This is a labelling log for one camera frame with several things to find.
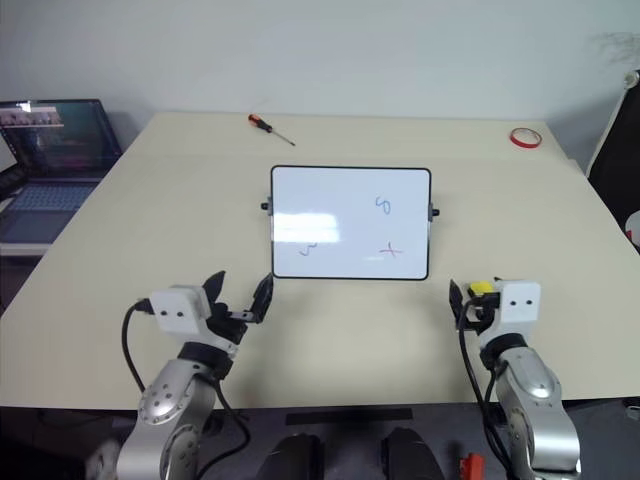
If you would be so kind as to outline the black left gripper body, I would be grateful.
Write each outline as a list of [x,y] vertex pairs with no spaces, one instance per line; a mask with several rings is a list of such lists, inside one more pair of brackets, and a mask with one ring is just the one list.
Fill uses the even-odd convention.
[[217,336],[239,345],[248,329],[248,324],[252,322],[252,312],[234,312],[225,303],[219,302],[213,304],[206,325]]

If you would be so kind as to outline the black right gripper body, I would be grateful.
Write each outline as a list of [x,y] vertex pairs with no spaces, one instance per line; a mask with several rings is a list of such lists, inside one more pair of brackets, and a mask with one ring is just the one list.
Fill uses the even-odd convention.
[[495,320],[495,312],[500,306],[501,295],[499,293],[485,293],[472,296],[461,311],[461,329],[481,334],[492,326]]

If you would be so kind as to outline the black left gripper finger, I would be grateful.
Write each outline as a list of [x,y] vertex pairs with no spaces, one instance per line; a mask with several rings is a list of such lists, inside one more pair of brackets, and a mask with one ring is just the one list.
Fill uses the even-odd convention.
[[202,284],[202,288],[210,306],[213,306],[216,303],[222,291],[225,274],[225,270],[218,271],[206,279]]
[[259,282],[254,292],[253,303],[250,308],[252,323],[260,324],[264,321],[271,305],[273,291],[274,278],[273,275],[269,273]]

